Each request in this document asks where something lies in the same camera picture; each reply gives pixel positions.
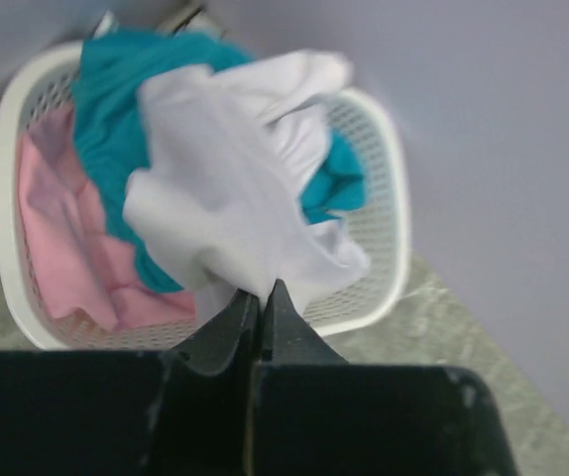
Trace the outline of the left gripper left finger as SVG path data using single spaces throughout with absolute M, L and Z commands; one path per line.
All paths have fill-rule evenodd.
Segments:
M 231 302 L 176 346 L 165 393 L 165 473 L 240 475 L 258 299 Z

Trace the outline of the white t shirt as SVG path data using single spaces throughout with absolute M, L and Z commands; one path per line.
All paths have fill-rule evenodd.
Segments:
M 283 281 L 304 311 L 363 278 L 370 260 L 338 220 L 310 223 L 300 198 L 327 158 L 325 100 L 351 63 L 302 50 L 147 79 L 138 102 L 150 166 L 131 173 L 123 216 L 153 261 L 194 294 L 197 317 Z

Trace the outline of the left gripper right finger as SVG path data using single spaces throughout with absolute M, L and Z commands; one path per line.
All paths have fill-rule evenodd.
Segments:
M 513 475 L 492 391 L 447 365 L 350 364 L 277 284 L 257 367 L 261 475 Z

